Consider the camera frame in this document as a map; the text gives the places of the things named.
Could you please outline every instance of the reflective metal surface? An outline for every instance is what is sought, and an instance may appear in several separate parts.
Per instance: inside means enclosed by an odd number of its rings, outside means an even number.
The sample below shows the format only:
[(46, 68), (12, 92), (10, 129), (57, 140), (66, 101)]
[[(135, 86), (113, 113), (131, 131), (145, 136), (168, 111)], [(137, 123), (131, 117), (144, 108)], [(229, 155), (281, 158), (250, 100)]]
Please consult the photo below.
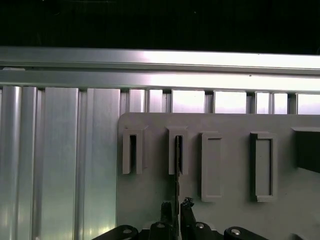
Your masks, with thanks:
[(172, 91), (173, 113), (204, 113), (205, 92), (204, 91)]
[(0, 47), (0, 66), (315, 74), (320, 59), (308, 55), (4, 46)]
[(267, 92), (255, 93), (255, 114), (270, 114), (271, 113), (271, 98)]
[(74, 238), (78, 89), (46, 88), (41, 240)]
[(88, 89), (85, 130), (83, 239), (115, 227), (119, 89)]
[(0, 136), (0, 239), (17, 239), (21, 87), (4, 87)]
[(245, 92), (214, 92), (214, 113), (245, 114), (247, 94)]
[(147, 91), (147, 112), (161, 113), (162, 112), (163, 92), (162, 90), (148, 90)]
[(274, 114), (288, 113), (288, 94), (286, 93), (273, 94), (273, 113)]
[(317, 77), (235, 73), (0, 70), (0, 85), (65, 88), (149, 88), (320, 93)]
[(140, 89), (129, 90), (129, 112), (144, 113), (146, 111), (146, 91)]
[(116, 224), (124, 113), (320, 114), (318, 56), (0, 47), (0, 66), (26, 69), (0, 70), (0, 239)]
[(320, 114), (320, 95), (298, 94), (297, 95), (297, 114), (319, 115)]
[(18, 169), (17, 240), (30, 239), (34, 180), (37, 88), (23, 87)]

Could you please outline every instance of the rectangular slot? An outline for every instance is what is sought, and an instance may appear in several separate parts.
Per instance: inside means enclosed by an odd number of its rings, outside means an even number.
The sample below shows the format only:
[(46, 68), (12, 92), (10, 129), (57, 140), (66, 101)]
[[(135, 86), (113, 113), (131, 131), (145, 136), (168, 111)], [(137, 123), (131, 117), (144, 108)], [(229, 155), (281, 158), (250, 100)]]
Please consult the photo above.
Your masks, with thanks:
[(130, 167), (134, 169), (136, 167), (137, 161), (137, 136), (130, 135), (130, 151), (129, 151), (129, 158), (130, 158)]
[(271, 146), (270, 140), (256, 142), (255, 159), (255, 194), (257, 196), (272, 195), (271, 192)]
[(188, 130), (173, 129), (169, 130), (169, 174), (174, 175), (176, 172), (176, 161), (183, 175), (188, 174)]
[(143, 169), (143, 130), (123, 131), (122, 173), (129, 174), (135, 167), (137, 174)]
[(183, 155), (183, 137), (178, 135), (175, 137), (175, 162), (182, 172), (182, 155)]
[(270, 202), (277, 192), (277, 142), (269, 132), (251, 133), (251, 193), (257, 202)]
[(202, 134), (201, 148), (201, 199), (214, 202), (222, 196), (221, 139), (218, 132)]

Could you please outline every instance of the gray panel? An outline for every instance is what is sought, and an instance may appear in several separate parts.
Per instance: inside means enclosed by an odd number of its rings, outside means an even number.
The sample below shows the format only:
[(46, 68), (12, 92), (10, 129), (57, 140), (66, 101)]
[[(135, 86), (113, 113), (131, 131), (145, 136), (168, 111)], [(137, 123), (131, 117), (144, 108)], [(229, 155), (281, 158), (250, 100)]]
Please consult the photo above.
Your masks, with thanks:
[(245, 114), (247, 111), (247, 94), (245, 92), (214, 92), (214, 113)]
[[(179, 177), (179, 200), (183, 200), (184, 197), (194, 199), (193, 210), (199, 221), (214, 224), (221, 233), (230, 226), (241, 226), (271, 240), (289, 240), (292, 233), (302, 234), (310, 240), (318, 239), (320, 175), (297, 168), (295, 152), (297, 148), (292, 130), (295, 126), (320, 127), (318, 116), (128, 113), (119, 120), (120, 145), (125, 126), (135, 123), (148, 125), (150, 147), (147, 151), (151, 156), (148, 161), (150, 167), (140, 175), (119, 175), (117, 185), (119, 224), (129, 223), (139, 228), (149, 221), (155, 221), (159, 219), (161, 202), (170, 199), (169, 193), (173, 184), (170, 182), (172, 176), (168, 175), (166, 157), (168, 149), (166, 126), (170, 124), (176, 127), (187, 126), (188, 129), (189, 171), (188, 175)], [(269, 149), (274, 153), (277, 152), (278, 190), (274, 189), (274, 192), (277, 192), (276, 201), (257, 203), (251, 199), (250, 133), (266, 130), (277, 136), (277, 143), (274, 143), (274, 147), (278, 146), (277, 151), (273, 151), (274, 148)], [(199, 194), (200, 134), (212, 131), (218, 131), (223, 141), (221, 153), (224, 156), (220, 162), (223, 195), (221, 200), (208, 204), (201, 201)], [(218, 151), (216, 145), (214, 143), (213, 145), (210, 151), (216, 154)], [(135, 203), (135, 211), (131, 211), (132, 206), (128, 205), (128, 199)]]
[(172, 91), (173, 113), (204, 113), (205, 92), (204, 91)]
[(37, 89), (23, 87), (18, 181), (17, 240), (31, 240)]
[(21, 87), (2, 90), (0, 136), (0, 239), (16, 240)]
[(129, 112), (144, 113), (146, 110), (146, 91), (141, 89), (129, 90)]
[(320, 95), (319, 94), (298, 94), (297, 114), (320, 115)]
[(115, 227), (119, 89), (88, 89), (83, 239)]
[(201, 135), (201, 200), (214, 202), (222, 197), (222, 136), (218, 132)]
[(162, 90), (148, 90), (147, 91), (147, 111), (149, 113), (161, 113), (162, 112)]
[(41, 240), (74, 237), (78, 90), (46, 88)]

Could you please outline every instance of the gray mounting plate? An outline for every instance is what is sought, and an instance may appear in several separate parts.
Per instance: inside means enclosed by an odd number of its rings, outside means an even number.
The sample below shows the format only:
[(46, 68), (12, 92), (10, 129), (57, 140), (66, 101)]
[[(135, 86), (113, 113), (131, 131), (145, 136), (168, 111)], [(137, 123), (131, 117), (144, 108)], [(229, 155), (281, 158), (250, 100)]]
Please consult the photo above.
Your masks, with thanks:
[[(295, 134), (319, 129), (316, 115), (124, 114), (118, 122), (117, 225), (141, 229), (159, 220), (161, 203), (174, 195), (169, 132), (182, 130), (187, 169), (179, 198), (194, 198), (197, 221), (220, 233), (239, 226), (270, 240), (293, 234), (319, 239), (320, 173), (298, 167)], [(130, 163), (124, 137), (135, 131), (142, 137), (136, 139), (136, 163)], [(304, 142), (319, 139), (320, 133)], [(319, 166), (314, 145), (304, 144), (310, 154), (300, 157)]]

